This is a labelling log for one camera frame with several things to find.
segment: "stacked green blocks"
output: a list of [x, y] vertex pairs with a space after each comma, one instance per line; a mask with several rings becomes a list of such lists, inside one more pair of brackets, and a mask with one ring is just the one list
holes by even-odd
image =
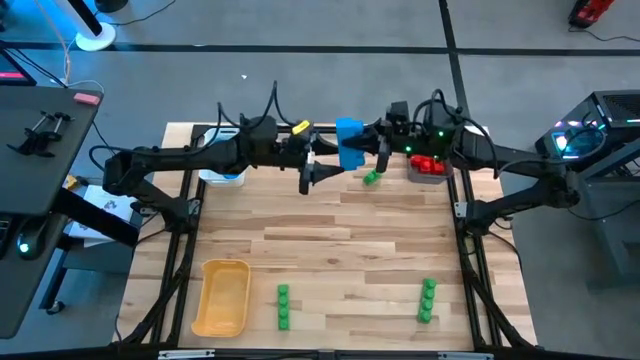
[[278, 330], [289, 330], [289, 285], [278, 285]]
[[378, 173], [377, 171], [371, 170], [367, 176], [365, 176], [362, 179], [362, 182], [366, 185], [366, 186], [371, 186], [373, 184], [375, 184], [378, 180], [380, 180], [380, 178], [382, 177], [382, 174]]
[[433, 310], [433, 300], [436, 296], [436, 281], [434, 279], [424, 279], [422, 292], [420, 295], [420, 310], [418, 311], [418, 322], [428, 324], [431, 322], [431, 311]]

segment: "black desk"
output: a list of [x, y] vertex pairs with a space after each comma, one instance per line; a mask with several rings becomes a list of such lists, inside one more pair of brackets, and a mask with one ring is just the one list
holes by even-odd
[[[1, 339], [13, 337], [22, 323], [68, 218], [129, 245], [137, 241], [135, 227], [61, 188], [98, 111], [76, 103], [73, 96], [78, 92], [102, 97], [95, 91], [0, 86], [0, 213], [19, 217], [52, 212], [46, 247], [38, 259], [20, 258], [14, 241], [0, 259]], [[40, 110], [75, 117], [61, 127], [62, 140], [48, 148], [56, 156], [24, 156], [7, 148], [7, 143], [24, 140], [23, 129], [35, 125]]]

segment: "white container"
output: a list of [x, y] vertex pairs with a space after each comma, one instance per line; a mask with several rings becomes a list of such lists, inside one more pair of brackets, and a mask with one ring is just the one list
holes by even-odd
[[[221, 128], [218, 136], [216, 136], [216, 139], [213, 142], [216, 143], [218, 141], [228, 140], [239, 131], [240, 130], [233, 128]], [[215, 132], [216, 128], [209, 129], [204, 134], [203, 144], [208, 143]], [[246, 172], [247, 171], [245, 170], [240, 175], [221, 175], [211, 170], [200, 170], [200, 179], [213, 187], [240, 187], [244, 184], [244, 176]]]

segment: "red object on floor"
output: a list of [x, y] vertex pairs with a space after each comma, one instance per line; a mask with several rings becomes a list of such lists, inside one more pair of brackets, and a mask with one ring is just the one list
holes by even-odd
[[613, 2], [614, 0], [578, 0], [569, 15], [569, 24], [588, 28], [600, 19]]
[[411, 167], [416, 169], [420, 174], [428, 175], [444, 175], [444, 163], [436, 161], [434, 158], [422, 155], [413, 155], [409, 159]]

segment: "blue object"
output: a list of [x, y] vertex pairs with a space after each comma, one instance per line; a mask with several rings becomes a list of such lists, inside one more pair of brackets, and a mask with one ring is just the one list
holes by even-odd
[[342, 118], [336, 120], [336, 135], [338, 137], [338, 156], [340, 166], [345, 171], [353, 171], [364, 165], [364, 151], [342, 146], [342, 140], [360, 135], [364, 131], [362, 120]]

